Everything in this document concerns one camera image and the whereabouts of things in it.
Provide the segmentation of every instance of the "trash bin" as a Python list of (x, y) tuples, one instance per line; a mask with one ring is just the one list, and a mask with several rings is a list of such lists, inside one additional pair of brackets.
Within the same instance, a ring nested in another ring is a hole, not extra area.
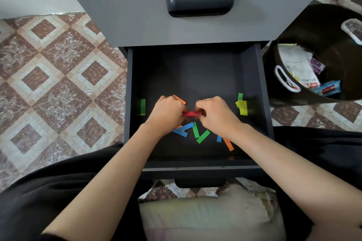
[[(342, 31), (341, 25), (348, 19), (362, 20), (362, 15), (337, 5), (310, 5), (277, 40), (271, 43), (263, 61), (272, 106), (312, 105), (362, 99), (362, 46)], [(296, 43), (312, 52), (326, 66), (318, 75), (320, 83), (340, 80), (341, 92), (324, 97), (299, 84), (283, 65), (278, 51), (279, 43)], [(285, 83), (287, 79), (296, 86), (288, 86)]]

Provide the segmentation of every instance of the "drawer unit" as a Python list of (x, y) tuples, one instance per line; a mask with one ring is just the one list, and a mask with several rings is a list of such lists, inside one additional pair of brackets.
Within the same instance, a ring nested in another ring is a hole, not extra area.
[[(248, 101), (248, 116), (240, 116), (235, 105), (239, 92), (244, 93)], [(258, 43), (129, 48), (124, 143), (147, 120), (159, 97), (173, 94), (186, 101), (190, 110), (197, 100), (218, 95), (241, 121), (273, 138)], [(146, 99), (145, 116), (139, 115), (141, 98)], [(197, 127), (200, 134), (206, 130), (199, 121)], [(168, 172), (172, 177), (182, 178), (202, 170), (212, 170), (219, 177), (229, 172), (233, 172), (234, 177), (236, 174), (245, 176), (245, 170), (253, 175), (262, 173), (236, 145), (230, 152), (224, 142), (216, 142), (217, 136), (213, 133), (198, 144), (192, 129), (187, 132), (186, 138), (175, 133), (163, 137), (153, 150), (143, 175), (154, 178)]]
[(224, 15), (199, 17), (171, 16), (166, 0), (78, 1), (111, 45), (128, 47), (273, 40), (311, 0), (234, 0)]

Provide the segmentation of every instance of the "basket handle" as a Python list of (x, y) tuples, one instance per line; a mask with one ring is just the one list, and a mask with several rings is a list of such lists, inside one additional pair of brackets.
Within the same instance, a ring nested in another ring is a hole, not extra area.
[[(291, 84), (292, 86), (288, 85), (286, 82), (284, 82), (284, 80), (281, 78), (281, 76), (279, 75), (279, 72), (278, 70), (280, 70), (280, 72), (284, 75), (284, 77), (287, 79), (288, 83)], [(300, 92), (301, 91), (301, 88), (296, 84), (294, 83), (285, 73), (284, 69), (279, 66), (279, 65), (276, 65), (275, 68), (274, 68), (274, 74), (275, 76), (277, 77), (277, 79), (279, 80), (279, 82), (286, 88), (288, 89), (289, 91), (291, 92)]]

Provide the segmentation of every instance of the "black drawer handle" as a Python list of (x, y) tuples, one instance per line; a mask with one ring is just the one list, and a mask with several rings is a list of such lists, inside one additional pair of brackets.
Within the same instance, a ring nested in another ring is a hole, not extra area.
[(231, 10), (234, 0), (166, 0), (170, 16), (224, 15)]

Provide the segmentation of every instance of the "black sleeve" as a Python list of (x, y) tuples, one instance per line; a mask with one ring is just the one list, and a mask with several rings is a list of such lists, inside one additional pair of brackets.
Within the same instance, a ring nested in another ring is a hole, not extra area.
[(37, 238), (34, 239), (34, 241), (67, 241), (61, 237), (58, 237), (53, 234), (41, 234)]

